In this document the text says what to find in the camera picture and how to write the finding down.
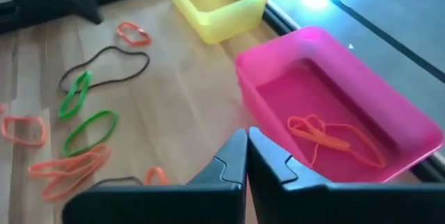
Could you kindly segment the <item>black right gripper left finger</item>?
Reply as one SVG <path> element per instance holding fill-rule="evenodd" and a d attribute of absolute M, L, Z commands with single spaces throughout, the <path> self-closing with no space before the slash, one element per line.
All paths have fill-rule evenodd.
<path fill-rule="evenodd" d="M 63 224 L 244 224 L 247 134 L 237 129 L 185 185 L 95 186 L 63 207 Z"/>

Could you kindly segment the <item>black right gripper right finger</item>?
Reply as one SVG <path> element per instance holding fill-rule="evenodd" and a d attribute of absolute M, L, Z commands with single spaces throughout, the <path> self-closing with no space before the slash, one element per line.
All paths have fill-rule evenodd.
<path fill-rule="evenodd" d="M 445 224 L 445 185 L 334 183 L 256 127 L 248 178 L 259 224 Z"/>

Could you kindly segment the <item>pink plastic basket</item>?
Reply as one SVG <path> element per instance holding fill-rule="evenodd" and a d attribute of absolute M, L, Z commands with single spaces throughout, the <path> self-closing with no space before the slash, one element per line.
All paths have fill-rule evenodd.
<path fill-rule="evenodd" d="M 260 130 L 300 163 L 334 182 L 385 182 L 438 150 L 439 125 L 400 95 L 327 31 L 308 26 L 249 49 L 236 58 L 245 105 Z M 387 165 L 293 136 L 292 116 L 326 123 L 326 132 L 353 151 Z"/>

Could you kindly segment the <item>yellow plastic basket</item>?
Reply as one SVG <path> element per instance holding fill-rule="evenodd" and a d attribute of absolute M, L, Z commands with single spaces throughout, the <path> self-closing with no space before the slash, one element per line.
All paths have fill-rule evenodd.
<path fill-rule="evenodd" d="M 172 0 L 201 39 L 216 44 L 255 28 L 267 0 Z"/>

